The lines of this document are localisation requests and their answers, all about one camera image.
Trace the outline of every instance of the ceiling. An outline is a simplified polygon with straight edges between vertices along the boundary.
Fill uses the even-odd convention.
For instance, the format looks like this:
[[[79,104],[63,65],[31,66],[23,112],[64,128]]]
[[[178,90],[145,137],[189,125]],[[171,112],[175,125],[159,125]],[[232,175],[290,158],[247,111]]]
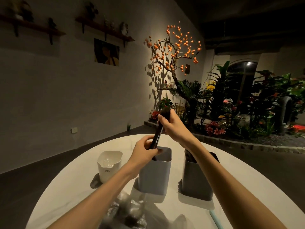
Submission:
[[[216,54],[275,52],[305,42],[305,0],[175,1]]]

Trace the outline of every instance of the wooden shelf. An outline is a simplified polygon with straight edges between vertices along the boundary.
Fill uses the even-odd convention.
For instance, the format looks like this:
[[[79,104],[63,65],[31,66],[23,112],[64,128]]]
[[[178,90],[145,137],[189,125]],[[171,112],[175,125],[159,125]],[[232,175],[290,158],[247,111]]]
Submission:
[[[91,21],[90,19],[87,19],[85,17],[79,16],[75,19],[75,21],[82,24],[83,28],[83,34],[85,33],[85,25],[90,26],[91,28],[94,28],[96,30],[100,30],[105,33],[105,41],[107,41],[107,34],[110,34],[116,38],[122,39],[125,47],[125,42],[134,42],[135,40],[132,37],[127,37],[126,35],[123,35],[120,32],[117,32],[107,26],[104,26],[102,24],[98,24],[94,21]]]
[[[55,30],[55,29],[51,29],[47,26],[40,26],[40,25],[37,25],[35,23],[30,23],[30,22],[19,20],[19,19],[16,19],[16,18],[11,18],[11,17],[8,17],[6,15],[2,15],[2,14],[0,14],[0,20],[13,24],[16,37],[19,36],[18,26],[24,26],[26,28],[30,28],[30,29],[33,29],[33,30],[36,30],[36,31],[47,33],[50,37],[51,45],[53,45],[53,35],[58,36],[58,37],[66,35],[66,33],[64,33],[64,32],[61,32],[61,31]]]

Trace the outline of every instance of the teal handle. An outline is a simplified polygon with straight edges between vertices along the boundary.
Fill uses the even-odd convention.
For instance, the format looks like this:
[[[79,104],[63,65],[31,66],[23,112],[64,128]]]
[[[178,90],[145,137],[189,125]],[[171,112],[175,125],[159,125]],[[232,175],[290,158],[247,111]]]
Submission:
[[[210,210],[210,215],[212,217],[212,219],[214,220],[214,223],[216,224],[218,229],[224,229],[219,221],[219,219],[217,218],[217,216],[215,215],[215,212],[213,210]]]

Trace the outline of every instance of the arched window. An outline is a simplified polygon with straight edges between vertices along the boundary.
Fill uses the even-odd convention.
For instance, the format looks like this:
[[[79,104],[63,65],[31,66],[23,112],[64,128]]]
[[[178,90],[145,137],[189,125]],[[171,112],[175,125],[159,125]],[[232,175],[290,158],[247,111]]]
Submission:
[[[256,71],[257,62],[242,61],[237,62],[228,67],[227,72],[232,73],[231,75],[236,76],[236,82],[231,82],[230,89],[237,91],[230,91],[229,97],[235,104],[237,101],[244,101],[249,97],[251,86],[254,80],[254,74]]]

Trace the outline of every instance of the picture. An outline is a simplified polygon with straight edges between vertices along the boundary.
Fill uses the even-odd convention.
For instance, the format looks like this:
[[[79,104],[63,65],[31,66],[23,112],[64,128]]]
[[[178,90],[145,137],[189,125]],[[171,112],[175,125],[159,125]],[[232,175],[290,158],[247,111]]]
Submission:
[[[95,62],[119,66],[120,47],[94,39]]]

